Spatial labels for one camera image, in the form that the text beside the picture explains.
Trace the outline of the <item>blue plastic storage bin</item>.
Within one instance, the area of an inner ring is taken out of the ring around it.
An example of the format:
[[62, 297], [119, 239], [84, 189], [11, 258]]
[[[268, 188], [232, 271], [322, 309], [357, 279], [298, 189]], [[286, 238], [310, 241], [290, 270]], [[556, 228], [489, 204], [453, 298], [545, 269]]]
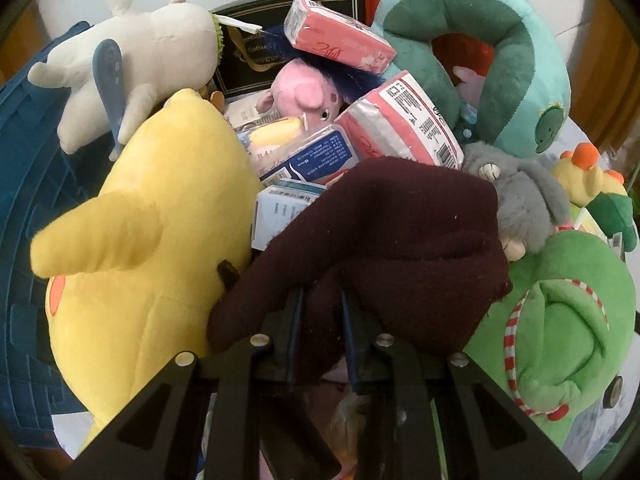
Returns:
[[35, 232], [95, 196], [113, 145], [104, 136], [73, 156], [58, 122], [70, 96], [43, 89], [22, 68], [1, 89], [1, 421], [25, 448], [56, 448], [53, 419], [84, 408], [55, 365], [43, 310], [47, 283], [35, 278]]

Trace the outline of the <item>teal green neck pillow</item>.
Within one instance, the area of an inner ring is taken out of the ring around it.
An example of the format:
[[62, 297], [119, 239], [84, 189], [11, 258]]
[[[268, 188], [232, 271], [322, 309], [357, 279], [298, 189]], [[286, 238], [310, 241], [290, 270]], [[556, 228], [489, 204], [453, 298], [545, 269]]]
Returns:
[[472, 119], [446, 70], [422, 44], [400, 40], [385, 72], [409, 72], [456, 137], [483, 141], [512, 156], [533, 159], [550, 148], [570, 111], [570, 77], [544, 20], [527, 0], [475, 3], [472, 23], [494, 44], [495, 55]]

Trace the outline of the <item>blue white tissue pack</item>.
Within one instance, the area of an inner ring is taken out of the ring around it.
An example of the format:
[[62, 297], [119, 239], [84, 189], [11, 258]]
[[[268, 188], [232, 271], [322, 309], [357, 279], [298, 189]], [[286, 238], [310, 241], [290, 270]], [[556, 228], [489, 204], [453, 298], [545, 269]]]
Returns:
[[328, 125], [296, 136], [257, 162], [263, 185], [282, 179], [328, 184], [359, 162], [345, 130]]

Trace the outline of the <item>pink tissue pack barcode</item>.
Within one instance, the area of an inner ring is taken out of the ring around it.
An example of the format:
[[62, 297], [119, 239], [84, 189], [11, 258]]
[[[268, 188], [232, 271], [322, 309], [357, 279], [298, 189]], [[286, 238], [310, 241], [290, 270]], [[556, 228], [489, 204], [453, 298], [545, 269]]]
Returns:
[[413, 76], [403, 70], [336, 118], [364, 158], [394, 156], [459, 170], [462, 148]]

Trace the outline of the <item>yellow pastel snack pack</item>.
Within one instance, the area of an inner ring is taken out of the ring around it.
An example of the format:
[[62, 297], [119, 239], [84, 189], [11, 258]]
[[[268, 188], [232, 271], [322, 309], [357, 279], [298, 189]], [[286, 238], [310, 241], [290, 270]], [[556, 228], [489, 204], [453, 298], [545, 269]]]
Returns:
[[271, 152], [303, 132], [303, 125], [303, 121], [298, 117], [285, 117], [243, 131], [236, 136], [245, 148], [252, 168], [259, 171], [264, 166], [264, 159]]

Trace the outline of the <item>red handbag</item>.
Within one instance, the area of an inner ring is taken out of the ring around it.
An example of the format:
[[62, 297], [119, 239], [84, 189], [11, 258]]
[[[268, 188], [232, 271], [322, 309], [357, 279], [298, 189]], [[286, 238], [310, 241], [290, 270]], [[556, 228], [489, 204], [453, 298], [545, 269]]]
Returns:
[[494, 44], [472, 23], [480, 12], [475, 3], [487, 0], [364, 0], [366, 23], [381, 29], [395, 48], [400, 40], [420, 42], [421, 50], [430, 48], [454, 84], [461, 77], [457, 67], [486, 76], [494, 62]]

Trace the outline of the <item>pink tissue pack upper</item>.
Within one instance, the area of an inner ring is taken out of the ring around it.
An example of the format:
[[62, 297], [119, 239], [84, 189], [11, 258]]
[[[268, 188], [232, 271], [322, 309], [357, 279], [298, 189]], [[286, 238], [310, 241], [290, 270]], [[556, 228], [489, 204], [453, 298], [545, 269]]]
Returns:
[[312, 0], [292, 1], [283, 31], [297, 50], [375, 75], [382, 75], [396, 56], [370, 27]]

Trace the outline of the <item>yellow Pikachu plush toy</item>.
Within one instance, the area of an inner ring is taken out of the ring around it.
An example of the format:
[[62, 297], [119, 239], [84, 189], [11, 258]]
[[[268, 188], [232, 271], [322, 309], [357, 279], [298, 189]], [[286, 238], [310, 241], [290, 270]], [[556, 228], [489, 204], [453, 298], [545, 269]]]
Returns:
[[204, 356], [218, 266], [243, 270], [262, 186], [221, 112], [182, 89], [136, 131], [99, 194], [40, 230], [54, 362], [97, 436], [179, 352]]

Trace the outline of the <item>dark maroon knit cloth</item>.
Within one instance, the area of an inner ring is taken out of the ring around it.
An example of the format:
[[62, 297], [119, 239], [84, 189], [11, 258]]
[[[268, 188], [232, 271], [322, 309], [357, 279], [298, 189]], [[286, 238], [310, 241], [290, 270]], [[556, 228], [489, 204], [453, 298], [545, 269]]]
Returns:
[[215, 353], [258, 332], [293, 290], [308, 292], [302, 360], [322, 375], [343, 355], [344, 292], [393, 335], [459, 351], [512, 288], [487, 181], [397, 157], [360, 162], [276, 236], [210, 311]]

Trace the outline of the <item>grey plush toy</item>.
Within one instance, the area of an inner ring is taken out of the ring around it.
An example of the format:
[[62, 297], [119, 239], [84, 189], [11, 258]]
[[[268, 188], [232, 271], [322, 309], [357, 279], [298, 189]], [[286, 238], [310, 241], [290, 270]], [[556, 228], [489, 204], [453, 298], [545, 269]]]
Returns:
[[570, 201], [559, 181], [539, 162], [514, 157], [484, 142], [463, 148], [462, 170], [491, 183], [498, 196], [498, 234], [506, 258], [540, 252], [570, 223]]

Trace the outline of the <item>green frog plush toy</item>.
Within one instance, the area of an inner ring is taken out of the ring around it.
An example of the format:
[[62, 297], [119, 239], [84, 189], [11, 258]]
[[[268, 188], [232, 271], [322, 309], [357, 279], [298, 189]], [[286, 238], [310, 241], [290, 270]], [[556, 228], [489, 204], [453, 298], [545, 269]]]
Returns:
[[634, 280], [605, 242], [574, 230], [511, 263], [509, 275], [512, 292], [490, 307], [465, 352], [562, 445], [626, 359]]

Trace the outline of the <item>pink pig plush toy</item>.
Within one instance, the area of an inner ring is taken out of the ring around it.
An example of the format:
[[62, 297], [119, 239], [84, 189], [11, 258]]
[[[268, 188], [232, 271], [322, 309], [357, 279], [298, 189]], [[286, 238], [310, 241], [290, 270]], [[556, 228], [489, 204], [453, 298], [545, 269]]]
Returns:
[[258, 99], [260, 114], [276, 110], [280, 117], [297, 117], [306, 129], [337, 118], [343, 98], [333, 80], [299, 58], [280, 69], [271, 87]]

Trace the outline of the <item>small yellow duck plush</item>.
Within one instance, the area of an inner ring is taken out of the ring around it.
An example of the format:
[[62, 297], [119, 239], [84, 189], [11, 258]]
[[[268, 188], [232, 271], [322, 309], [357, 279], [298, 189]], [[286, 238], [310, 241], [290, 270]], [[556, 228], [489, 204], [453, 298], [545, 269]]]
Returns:
[[565, 151], [551, 168], [573, 206], [574, 220], [592, 219], [605, 240], [622, 236], [625, 252], [638, 245], [634, 226], [634, 205], [625, 188], [625, 179], [613, 169], [599, 165], [600, 153], [590, 142], [582, 142], [573, 151]]

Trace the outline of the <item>white plush creature toy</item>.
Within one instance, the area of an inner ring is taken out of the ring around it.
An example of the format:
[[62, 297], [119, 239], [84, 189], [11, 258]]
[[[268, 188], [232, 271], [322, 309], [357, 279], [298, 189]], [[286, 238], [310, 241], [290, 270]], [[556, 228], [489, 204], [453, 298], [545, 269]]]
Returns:
[[93, 59], [99, 44], [113, 40], [122, 60], [119, 83], [124, 114], [117, 143], [125, 145], [158, 103], [181, 89], [200, 90], [212, 79], [221, 59], [228, 25], [260, 32], [256, 24], [215, 14], [186, 0], [169, 0], [153, 11], [141, 11], [131, 0], [105, 0], [112, 16], [70, 37], [35, 63], [27, 79], [40, 88], [69, 88], [56, 133], [67, 155], [107, 133], [110, 125], [100, 97]]

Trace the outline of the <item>white teal small box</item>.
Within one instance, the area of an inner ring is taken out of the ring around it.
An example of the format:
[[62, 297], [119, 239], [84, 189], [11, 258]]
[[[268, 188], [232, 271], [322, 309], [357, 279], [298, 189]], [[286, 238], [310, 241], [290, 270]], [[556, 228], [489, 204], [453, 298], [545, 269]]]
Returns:
[[322, 184], [282, 179], [256, 196], [250, 244], [263, 252], [324, 191]]

